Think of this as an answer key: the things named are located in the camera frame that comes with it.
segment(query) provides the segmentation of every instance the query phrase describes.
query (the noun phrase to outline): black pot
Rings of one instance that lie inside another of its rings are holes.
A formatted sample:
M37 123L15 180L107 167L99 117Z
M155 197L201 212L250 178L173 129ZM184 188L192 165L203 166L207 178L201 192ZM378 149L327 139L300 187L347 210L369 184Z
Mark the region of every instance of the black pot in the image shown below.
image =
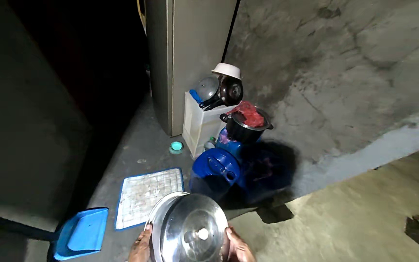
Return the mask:
M230 115L221 114L219 118L227 123L227 137L242 144L250 144L256 142L266 129L273 129L268 114L259 108L257 108L257 112L265 118L265 123L260 127L251 127L244 124L243 122L246 119L239 112Z

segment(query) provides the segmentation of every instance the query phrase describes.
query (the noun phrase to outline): floor mat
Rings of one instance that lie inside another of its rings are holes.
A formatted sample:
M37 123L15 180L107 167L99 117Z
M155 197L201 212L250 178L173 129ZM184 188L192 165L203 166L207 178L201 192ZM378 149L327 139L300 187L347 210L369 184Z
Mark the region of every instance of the floor mat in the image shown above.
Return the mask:
M184 191L180 168L125 178L117 205L116 230L144 224L162 197L178 191Z

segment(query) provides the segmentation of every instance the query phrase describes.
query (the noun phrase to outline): stainless steel pot lid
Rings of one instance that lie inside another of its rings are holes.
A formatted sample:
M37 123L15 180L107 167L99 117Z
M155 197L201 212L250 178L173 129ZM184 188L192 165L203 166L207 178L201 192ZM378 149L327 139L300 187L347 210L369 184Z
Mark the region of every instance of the stainless steel pot lid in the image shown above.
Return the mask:
M163 261L223 261L227 226L223 210L213 199L200 194L180 197L162 223Z
M245 128L251 129L251 130L263 131L265 129L270 128L271 127L271 120L268 116L268 113L259 109L258 107L257 107L257 112L258 112L258 114L260 114L262 117L265 118L265 122L263 123L263 126L251 127L251 126L248 126L248 125L244 124L243 122L246 120L246 118L240 112L233 112L233 113L231 113L231 116L237 122L237 124L239 124L239 125L241 125Z

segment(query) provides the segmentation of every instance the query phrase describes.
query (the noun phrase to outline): white plastic container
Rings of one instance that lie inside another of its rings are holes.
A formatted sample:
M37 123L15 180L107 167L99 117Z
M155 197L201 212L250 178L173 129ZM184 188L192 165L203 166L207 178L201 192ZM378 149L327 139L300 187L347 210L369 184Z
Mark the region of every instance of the white plastic container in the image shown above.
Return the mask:
M203 153L204 144L210 137L218 139L219 132L226 125L219 119L219 115L231 111L234 107L236 105L221 105L213 110L204 111L198 106L192 95L189 92L185 92L182 137L192 153L193 159Z

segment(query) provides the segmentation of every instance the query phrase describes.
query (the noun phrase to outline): human hand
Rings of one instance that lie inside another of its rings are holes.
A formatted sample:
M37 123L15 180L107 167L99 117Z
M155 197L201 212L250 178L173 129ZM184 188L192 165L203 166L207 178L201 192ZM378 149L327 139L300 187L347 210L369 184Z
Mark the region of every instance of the human hand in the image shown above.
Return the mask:
M145 231L141 232L130 248L128 262L147 262L150 257L149 241L153 227L148 224Z
M250 247L234 231L233 227L226 228L226 234L230 241L229 262L256 262Z

